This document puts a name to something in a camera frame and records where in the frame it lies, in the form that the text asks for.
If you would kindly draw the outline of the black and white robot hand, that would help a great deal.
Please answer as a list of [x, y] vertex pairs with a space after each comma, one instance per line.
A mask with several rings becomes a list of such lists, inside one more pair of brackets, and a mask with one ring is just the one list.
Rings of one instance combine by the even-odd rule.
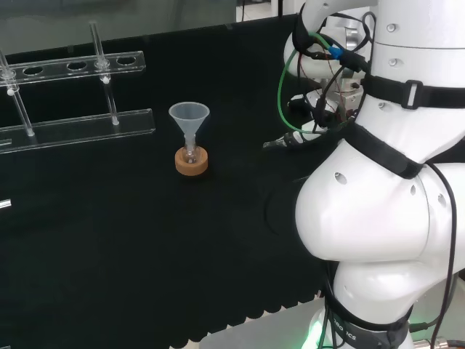
[[339, 131], [359, 111], [363, 88], [361, 80], [340, 73], [335, 78], [311, 81], [306, 79], [304, 92], [283, 102], [280, 78], [277, 109], [280, 120], [289, 131], [275, 140], [265, 142], [266, 151], [302, 148], [322, 136]]

